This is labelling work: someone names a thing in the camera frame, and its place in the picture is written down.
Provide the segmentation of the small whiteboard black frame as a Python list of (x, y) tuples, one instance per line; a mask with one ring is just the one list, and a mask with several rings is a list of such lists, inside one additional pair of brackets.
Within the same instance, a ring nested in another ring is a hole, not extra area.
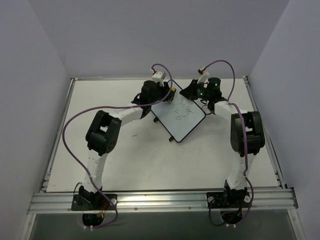
[(182, 88), (175, 82), (172, 101), (160, 102), (151, 107), (155, 122), (160, 122), (170, 134), (169, 141), (182, 142), (206, 117), (205, 112), (193, 100), (180, 94)]

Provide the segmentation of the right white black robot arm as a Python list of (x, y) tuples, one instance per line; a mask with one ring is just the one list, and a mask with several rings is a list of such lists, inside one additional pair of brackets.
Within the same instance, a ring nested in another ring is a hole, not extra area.
[(246, 198), (248, 174), (252, 162), (260, 149), (265, 146), (265, 135), (261, 114), (258, 111), (240, 109), (228, 101), (220, 89), (221, 80), (210, 77), (207, 83), (193, 79), (190, 85), (179, 93), (189, 100), (201, 100), (207, 103), (209, 111), (230, 123), (230, 145), (235, 159), (222, 193), (223, 203), (234, 206)]

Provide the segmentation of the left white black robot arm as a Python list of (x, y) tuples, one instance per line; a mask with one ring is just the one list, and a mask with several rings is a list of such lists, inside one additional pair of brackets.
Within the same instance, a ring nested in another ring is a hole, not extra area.
[(138, 93), (129, 105), (115, 113), (98, 111), (86, 133), (85, 140), (88, 147), (88, 162), (84, 183), (79, 188), (79, 196), (83, 204), (90, 210), (100, 206), (102, 196), (102, 176), (108, 154), (114, 150), (121, 127), (140, 120), (151, 111), (151, 105), (158, 101), (172, 101), (176, 88), (170, 87), (168, 82), (160, 84), (153, 80), (143, 83)]

